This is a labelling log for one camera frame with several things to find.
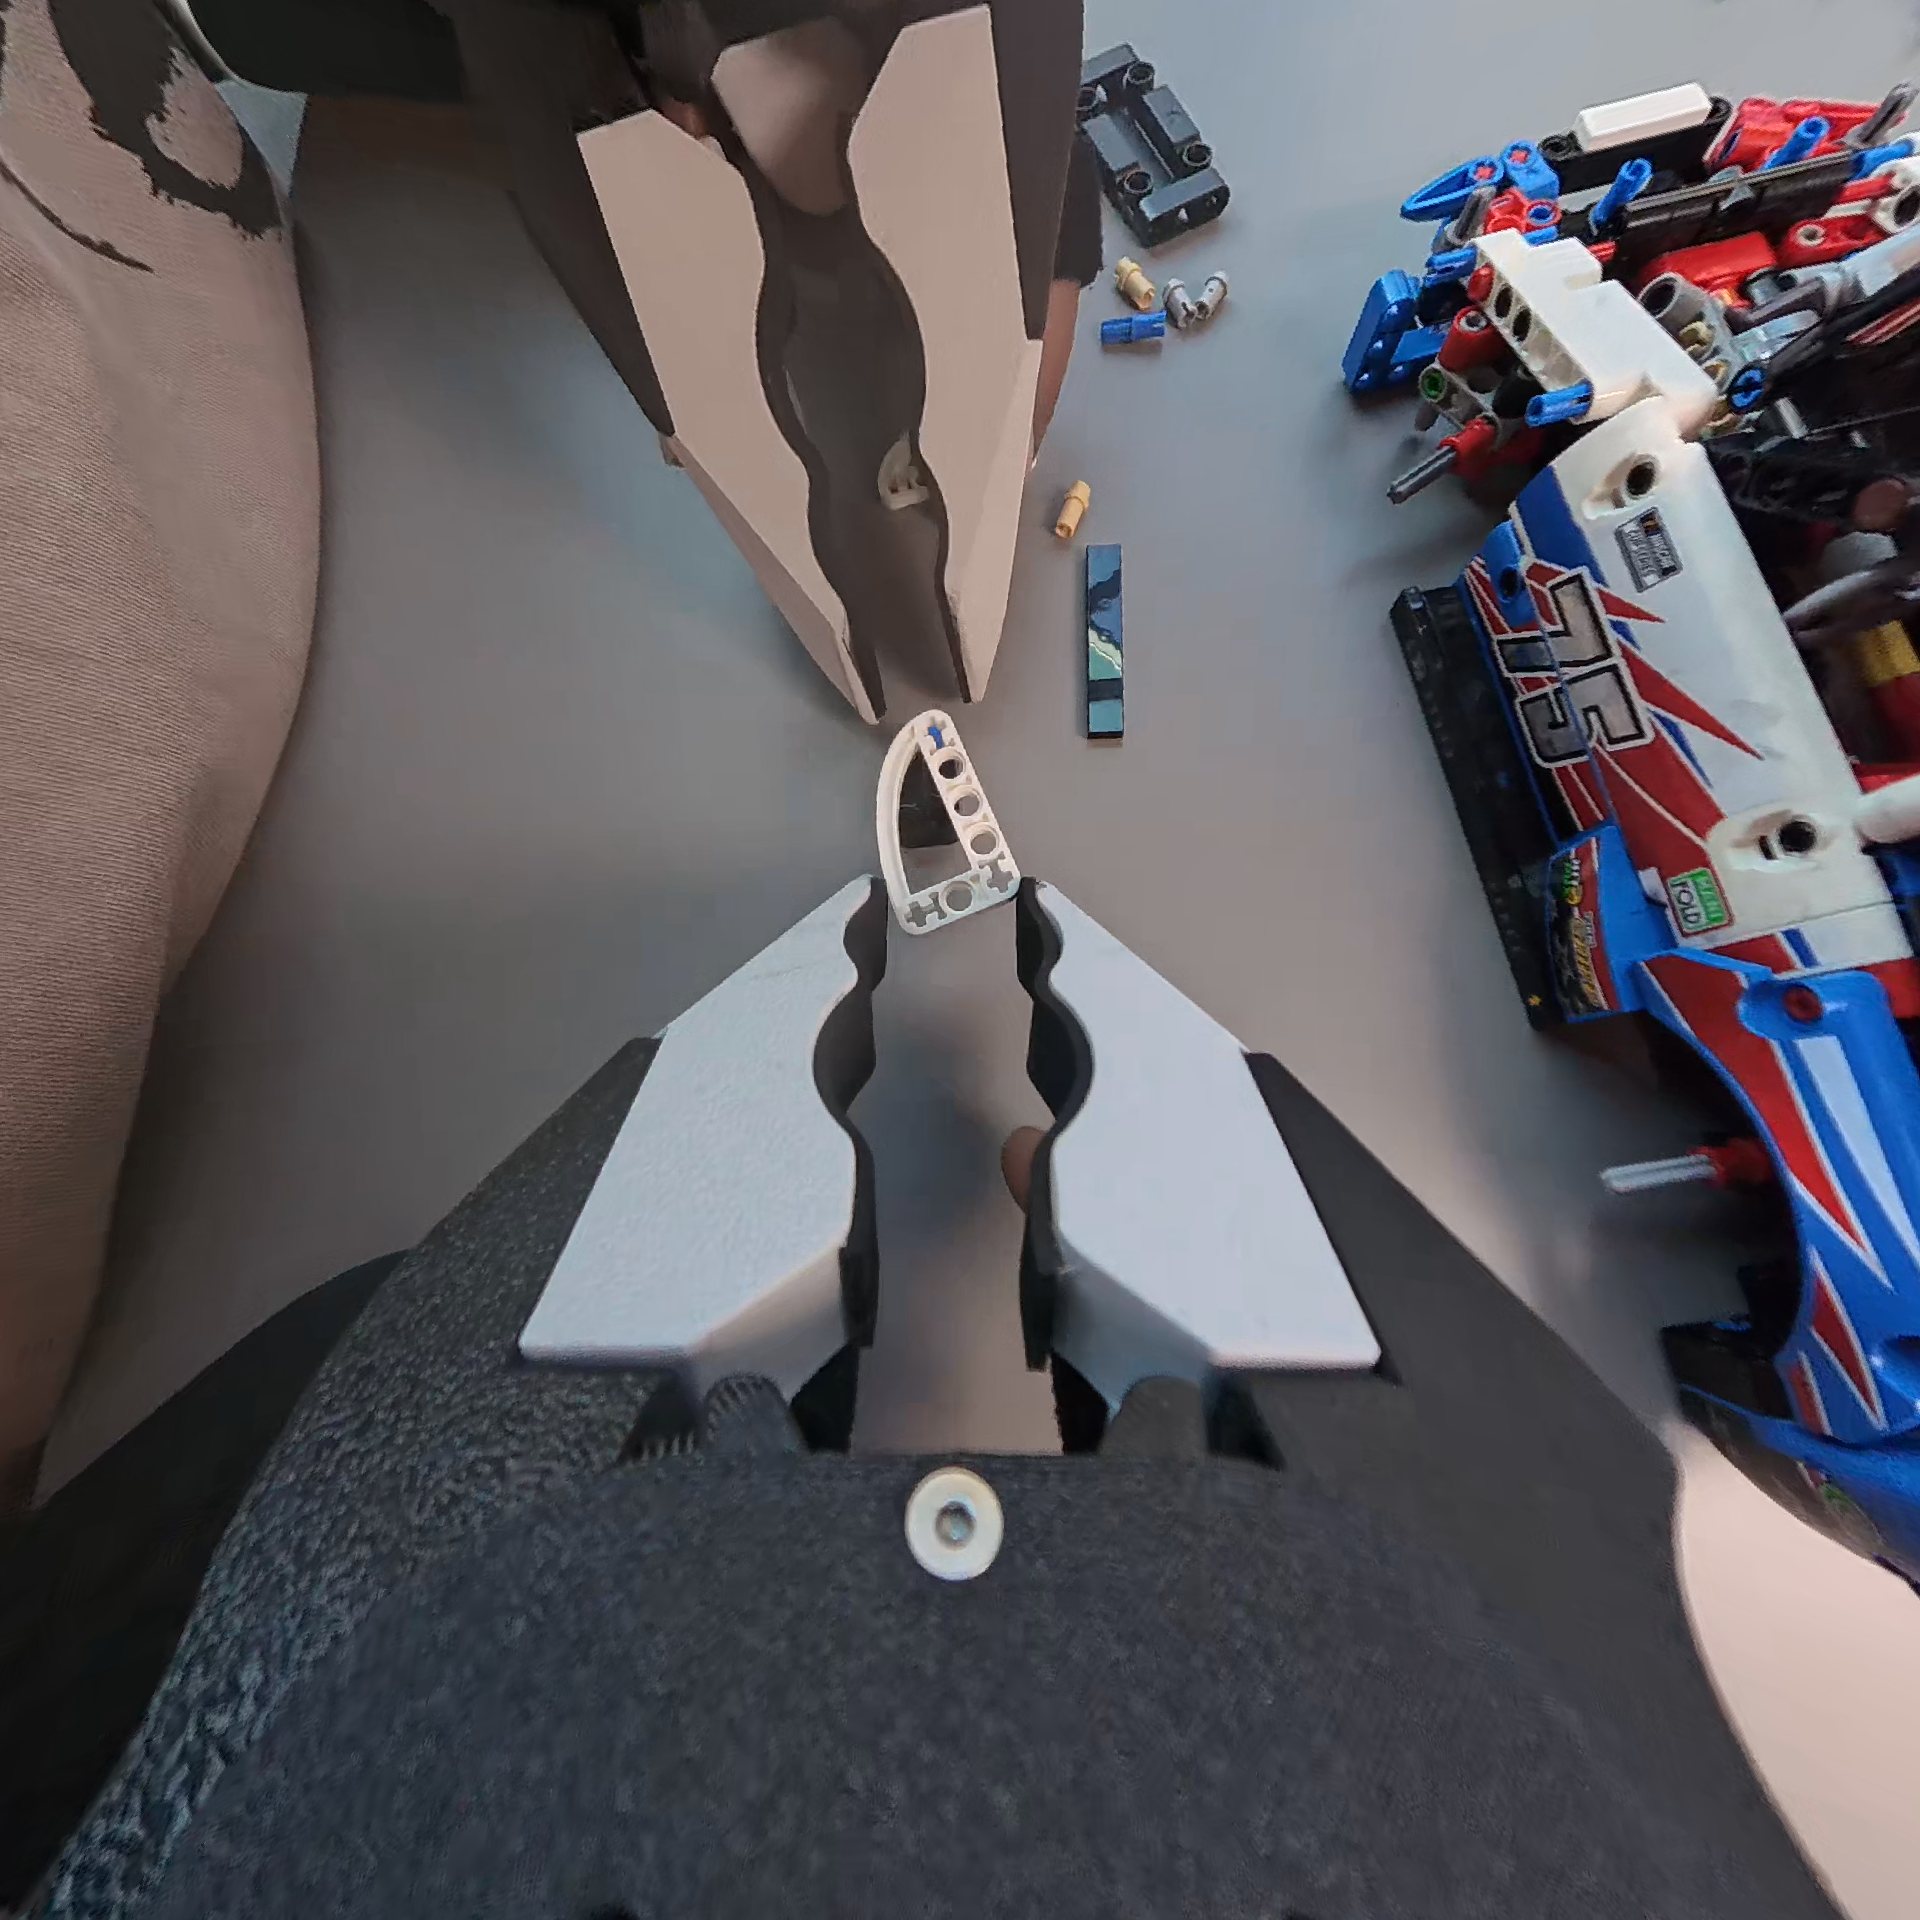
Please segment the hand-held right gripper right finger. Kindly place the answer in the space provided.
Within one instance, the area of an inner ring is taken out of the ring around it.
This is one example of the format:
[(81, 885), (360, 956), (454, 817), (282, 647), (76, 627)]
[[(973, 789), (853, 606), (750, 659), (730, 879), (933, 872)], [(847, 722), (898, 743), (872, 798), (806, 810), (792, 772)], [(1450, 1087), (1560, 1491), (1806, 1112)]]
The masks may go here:
[(1049, 1122), (1022, 1203), (1021, 1339), (1066, 1452), (1142, 1386), (1204, 1445), (1265, 1450), (1246, 1383), (1360, 1381), (1385, 1359), (1268, 1098), (1278, 1064), (1036, 879), (1019, 892), (1024, 1073)]

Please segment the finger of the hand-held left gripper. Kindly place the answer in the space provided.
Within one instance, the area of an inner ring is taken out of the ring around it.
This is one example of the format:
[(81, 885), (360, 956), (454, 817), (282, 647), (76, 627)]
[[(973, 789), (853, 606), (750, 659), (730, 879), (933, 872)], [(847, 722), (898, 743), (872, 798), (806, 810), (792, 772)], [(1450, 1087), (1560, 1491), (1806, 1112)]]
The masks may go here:
[(870, 84), (855, 42), (735, 42), (703, 133), (663, 107), (578, 133), (597, 212), (648, 350), (665, 456), (691, 478), (823, 675), (886, 715), (851, 409), (847, 140)]
[(988, 7), (900, 29), (847, 159), (862, 227), (921, 334), (917, 444), (944, 515), (957, 675), (977, 702), (1007, 618), (1043, 365), (1027, 333)]

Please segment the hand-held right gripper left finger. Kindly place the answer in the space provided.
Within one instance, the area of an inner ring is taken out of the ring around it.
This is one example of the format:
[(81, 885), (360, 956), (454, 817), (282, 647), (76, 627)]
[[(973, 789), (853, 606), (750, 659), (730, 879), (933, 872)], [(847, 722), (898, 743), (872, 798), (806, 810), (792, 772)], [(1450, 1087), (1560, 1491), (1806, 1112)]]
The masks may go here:
[(879, 876), (855, 876), (652, 1041), (636, 1094), (522, 1324), (518, 1357), (665, 1377), (691, 1413), (765, 1381), (847, 1452), (877, 1332)]

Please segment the white curved panel piece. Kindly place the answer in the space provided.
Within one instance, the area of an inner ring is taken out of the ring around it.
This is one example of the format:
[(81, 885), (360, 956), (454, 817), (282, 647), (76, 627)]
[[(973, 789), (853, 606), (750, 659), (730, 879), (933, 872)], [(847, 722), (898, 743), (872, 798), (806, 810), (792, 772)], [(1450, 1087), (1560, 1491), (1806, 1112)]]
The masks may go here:
[[(934, 717), (946, 727), (948, 752), (929, 752), (924, 730)], [(963, 868), (943, 876), (923, 890), (908, 890), (900, 865), (898, 805), (900, 782), (908, 751), (917, 748), (934, 776), (963, 858)], [(1011, 905), (1021, 889), (1022, 872), (997, 820), (974, 757), (958, 735), (957, 722), (943, 709), (926, 709), (900, 728), (877, 779), (877, 854), (880, 876), (897, 925), (913, 938), (974, 918), (1000, 905)]]

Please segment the person's left hand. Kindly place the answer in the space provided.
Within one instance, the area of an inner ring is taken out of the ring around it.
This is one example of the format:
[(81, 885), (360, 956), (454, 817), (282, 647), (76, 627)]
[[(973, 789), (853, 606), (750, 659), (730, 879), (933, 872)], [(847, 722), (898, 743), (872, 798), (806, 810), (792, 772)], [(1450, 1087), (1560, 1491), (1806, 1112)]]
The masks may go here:
[(1060, 395), (1072, 365), (1082, 295), (1084, 286), (1075, 278), (1054, 278), (1049, 286), (1035, 409), (1030, 418), (1029, 464), (1038, 459), (1046, 433), (1059, 411)]

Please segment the black flat tile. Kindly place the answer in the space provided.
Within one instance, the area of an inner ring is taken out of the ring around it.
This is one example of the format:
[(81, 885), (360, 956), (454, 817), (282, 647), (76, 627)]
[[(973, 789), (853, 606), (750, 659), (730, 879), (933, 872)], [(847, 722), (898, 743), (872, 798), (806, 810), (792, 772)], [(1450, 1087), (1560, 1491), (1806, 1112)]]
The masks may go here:
[(1092, 543), (1082, 567), (1084, 733), (1117, 744), (1127, 736), (1124, 550)]

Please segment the person's beige sweatshirt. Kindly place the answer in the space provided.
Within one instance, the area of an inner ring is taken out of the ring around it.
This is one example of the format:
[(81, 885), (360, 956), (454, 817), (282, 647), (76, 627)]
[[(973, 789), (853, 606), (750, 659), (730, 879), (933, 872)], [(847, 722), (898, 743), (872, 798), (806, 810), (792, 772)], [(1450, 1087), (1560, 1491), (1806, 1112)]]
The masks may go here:
[(33, 1501), (162, 998), (277, 774), (322, 471), (290, 216), (156, 4), (4, 4), (2, 1470)]

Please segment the toy brick race car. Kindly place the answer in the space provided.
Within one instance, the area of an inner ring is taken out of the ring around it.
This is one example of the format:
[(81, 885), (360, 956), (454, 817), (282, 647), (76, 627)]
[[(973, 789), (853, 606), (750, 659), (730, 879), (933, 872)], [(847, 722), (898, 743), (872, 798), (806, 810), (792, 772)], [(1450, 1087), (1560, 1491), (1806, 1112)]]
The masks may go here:
[(1499, 516), (1390, 625), (1529, 1023), (1636, 1021), (1714, 1096), (1616, 1197), (1754, 1191), (1683, 1415), (1919, 1580), (1916, 84), (1584, 108), (1416, 187), (1359, 403)]

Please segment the dark grey frame piece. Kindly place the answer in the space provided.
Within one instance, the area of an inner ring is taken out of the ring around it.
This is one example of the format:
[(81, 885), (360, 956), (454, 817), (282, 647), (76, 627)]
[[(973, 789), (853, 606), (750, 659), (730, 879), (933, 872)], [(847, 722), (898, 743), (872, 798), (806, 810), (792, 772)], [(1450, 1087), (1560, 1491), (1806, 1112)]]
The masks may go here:
[(1086, 58), (1079, 91), (1079, 146), (1137, 242), (1156, 251), (1226, 212), (1233, 188), (1212, 145), (1131, 42)]

